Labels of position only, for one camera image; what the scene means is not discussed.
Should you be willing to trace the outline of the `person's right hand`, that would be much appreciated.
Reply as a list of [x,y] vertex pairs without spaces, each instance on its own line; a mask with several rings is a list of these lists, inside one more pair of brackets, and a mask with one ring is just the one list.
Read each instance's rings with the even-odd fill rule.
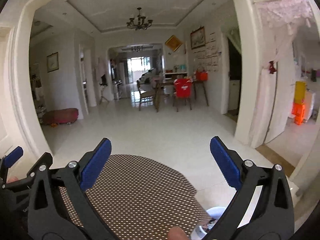
[[167,240],[189,240],[190,238],[178,226],[171,228],[168,232]]

